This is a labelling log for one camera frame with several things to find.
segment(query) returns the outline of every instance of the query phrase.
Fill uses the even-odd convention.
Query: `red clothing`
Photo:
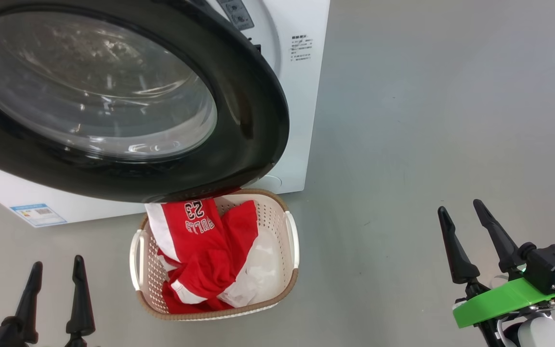
[[[216,297],[237,279],[258,236],[256,206],[247,201],[222,218],[213,199],[146,204],[168,273],[163,296],[171,313],[231,308]]]

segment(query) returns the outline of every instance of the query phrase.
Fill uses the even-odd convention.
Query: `washing machine door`
[[[287,105],[258,50],[194,0],[0,0],[0,169],[130,202],[266,174]]]

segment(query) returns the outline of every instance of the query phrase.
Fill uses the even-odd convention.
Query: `green bracket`
[[[526,279],[516,279],[466,301],[453,316],[461,329],[553,298],[555,294],[542,294]]]

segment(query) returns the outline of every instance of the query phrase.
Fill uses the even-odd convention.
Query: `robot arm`
[[[475,326],[490,347],[555,347],[555,244],[537,249],[527,242],[517,248],[481,200],[473,202],[476,214],[489,232],[498,257],[498,266],[509,281],[489,289],[476,279],[480,273],[471,264],[455,235],[455,225],[445,207],[438,209],[449,269],[453,283],[466,284],[466,297],[456,300],[453,316],[458,327]],[[526,270],[518,266],[526,264]],[[517,318],[507,329],[502,324]]]
[[[66,347],[86,347],[87,343],[82,336],[95,332],[95,323],[84,260],[80,255],[74,259],[72,280],[75,284],[74,302],[71,318],[66,326],[66,333],[70,334],[70,341]],[[29,274],[16,314],[5,318],[1,323],[0,347],[26,347],[27,343],[38,342],[36,309],[41,288],[42,263],[36,262]]]

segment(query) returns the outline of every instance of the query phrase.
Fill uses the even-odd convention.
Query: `basket handle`
[[[143,237],[143,229],[139,229],[132,237],[132,244],[130,245],[130,277],[132,278],[132,286],[138,292],[141,290],[142,272],[143,265],[140,266],[140,273],[136,269],[136,254],[139,249],[139,244],[141,248],[141,262],[143,262],[143,246],[145,245],[145,237]]]
[[[294,268],[299,268],[299,233],[290,211],[286,211],[286,227],[291,239],[292,265]]]

